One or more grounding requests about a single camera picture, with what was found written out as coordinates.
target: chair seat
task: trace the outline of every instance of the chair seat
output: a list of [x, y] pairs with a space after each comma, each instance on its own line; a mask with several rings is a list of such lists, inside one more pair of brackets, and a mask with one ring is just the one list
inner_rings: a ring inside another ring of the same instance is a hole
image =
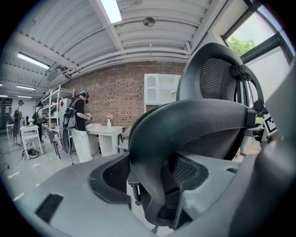
[[117, 148], [128, 150], [129, 149], [129, 142], [128, 141], [123, 141], [120, 143]]

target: person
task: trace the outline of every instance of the person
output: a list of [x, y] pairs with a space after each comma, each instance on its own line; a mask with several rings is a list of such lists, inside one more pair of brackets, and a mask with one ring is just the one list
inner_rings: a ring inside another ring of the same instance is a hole
[[40, 142], [43, 142], [42, 140], [42, 108], [43, 104], [41, 102], [38, 103], [34, 113], [37, 113], [37, 126], [39, 127], [38, 132], [39, 132], [39, 139]]
[[14, 135], [17, 138], [17, 142], [20, 146], [22, 146], [22, 138], [21, 138], [21, 134], [20, 134], [20, 128], [24, 127], [24, 118], [23, 118], [23, 114], [22, 114], [22, 105], [23, 105], [23, 101], [20, 100], [18, 102], [18, 107], [16, 108], [15, 112], [14, 112], [14, 127], [13, 128], [13, 132]]
[[85, 121], [91, 121], [91, 118], [84, 114], [84, 104], [88, 103], [88, 92], [81, 91], [73, 102], [75, 112], [75, 128], [71, 129], [72, 139], [76, 148], [79, 161], [81, 163], [93, 160], [90, 153], [89, 141], [86, 132]]

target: pipe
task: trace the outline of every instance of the pipe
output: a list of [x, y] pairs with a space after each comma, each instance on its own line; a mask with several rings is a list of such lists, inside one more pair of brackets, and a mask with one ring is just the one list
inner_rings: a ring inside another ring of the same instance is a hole
[[145, 48], [122, 50], [122, 51], [119, 51], [119, 52], [110, 53], [110, 54], [95, 58], [93, 60], [90, 60], [90, 61], [76, 67], [72, 71], [68, 72], [68, 74], [71, 75], [74, 72], [80, 71], [81, 68], [84, 68], [84, 67], [89, 66], [89, 65], [91, 65], [91, 64], [93, 64], [95, 62], [102, 61], [102, 60], [110, 58], [110, 57], [119, 56], [121, 54], [138, 53], [138, 52], [146, 52], [146, 51], [148, 51], [148, 52], [149, 51], [160, 51], [160, 52], [180, 53], [180, 54], [186, 54], [186, 55], [191, 54], [191, 51], [170, 49], [170, 48], [152, 48], [152, 47], [150, 48], [150, 47], [145, 47]]
[[79, 73], [83, 73], [85, 71], [89, 71], [92, 70], [96, 67], [100, 67], [104, 64], [113, 62], [113, 61], [118, 61], [118, 60], [123, 60], [123, 59], [127, 59], [127, 58], [133, 58], [133, 57], [142, 57], [142, 56], [156, 56], [156, 57], [162, 57], [162, 56], [167, 56], [167, 57], [175, 57], [175, 58], [182, 58], [182, 59], [188, 59], [189, 56], [188, 55], [180, 55], [180, 54], [175, 54], [175, 53], [137, 53], [137, 54], [131, 54], [131, 55], [122, 55], [122, 56], [118, 56], [118, 57], [113, 57], [112, 59], [107, 59], [107, 60], [103, 60], [100, 61], [98, 63], [92, 64], [89, 67], [85, 67], [82, 70], [80, 70], [79, 72], [75, 72], [72, 77], [77, 76]]
[[93, 36], [95, 34], [100, 33], [101, 31], [105, 30], [105, 27], [101, 27], [95, 31], [92, 31], [90, 33], [88, 33], [87, 35], [85, 35], [84, 37], [76, 40], [73, 44], [71, 44], [64, 52], [63, 52], [63, 56], [65, 56], [66, 53], [68, 53], [72, 48], [74, 48], [76, 45], [78, 45], [79, 43], [81, 43], [83, 40], [89, 38], [90, 36]]
[[[83, 73], [81, 74], [78, 74], [76, 76], [81, 76], [81, 75], [84, 75], [84, 74], [87, 74], [87, 73], [90, 73], [94, 70], [97, 70], [97, 69], [101, 69], [101, 68], [106, 68], [106, 67], [109, 67], [109, 66], [113, 66], [113, 65], [119, 65], [119, 64], [122, 64], [122, 63], [129, 63], [129, 62], [143, 62], [143, 61], [165, 61], [165, 62], [181, 62], [181, 63], [187, 63], [187, 60], [186, 59], [176, 59], [174, 58], [174, 60], [172, 60], [173, 58], [168, 58], [168, 57], [159, 57], [159, 58], [156, 58], [153, 60], [153, 58], [151, 57], [139, 57], [137, 59], [123, 59], [123, 60], [119, 60], [119, 61], [113, 61], [113, 62], [110, 62], [110, 63], [107, 63], [107, 64], [103, 64], [103, 65], [99, 65], [95, 68], [92, 68], [92, 69], [89, 69], [87, 71], [84, 71]], [[71, 77], [69, 79], [67, 79], [65, 82], [63, 83], [67, 83], [68, 81], [70, 81], [71, 79], [74, 79], [75, 77]]]

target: stool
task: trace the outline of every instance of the stool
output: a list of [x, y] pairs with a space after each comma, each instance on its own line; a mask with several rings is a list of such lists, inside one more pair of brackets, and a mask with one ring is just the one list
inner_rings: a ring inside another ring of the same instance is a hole
[[42, 150], [42, 146], [41, 146], [41, 142], [40, 142], [40, 138], [39, 138], [39, 133], [38, 133], [38, 129], [39, 127], [34, 125], [34, 126], [26, 126], [26, 127], [21, 127], [19, 130], [21, 132], [21, 137], [22, 137], [22, 141], [23, 141], [23, 146], [24, 146], [24, 150], [25, 153], [27, 155], [28, 160], [30, 159], [27, 148], [26, 148], [26, 143], [25, 140], [26, 139], [31, 139], [31, 138], [37, 138], [37, 144], [41, 150], [41, 153], [43, 154], [43, 150]]
[[10, 140], [9, 138], [9, 134], [11, 134], [11, 136], [13, 137], [13, 126], [14, 124], [7, 124], [6, 125], [6, 132], [7, 132], [7, 137], [8, 137], [8, 140]]

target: white chair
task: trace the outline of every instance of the white chair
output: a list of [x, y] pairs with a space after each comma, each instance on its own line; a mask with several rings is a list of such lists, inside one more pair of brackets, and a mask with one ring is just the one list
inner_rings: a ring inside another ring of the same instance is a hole
[[129, 139], [126, 139], [130, 136], [130, 130], [131, 130], [131, 127], [130, 126], [127, 130], [125, 130], [122, 134], [119, 134], [118, 136], [118, 152], [119, 152], [119, 149], [123, 149], [123, 151], [128, 151], [129, 150]]

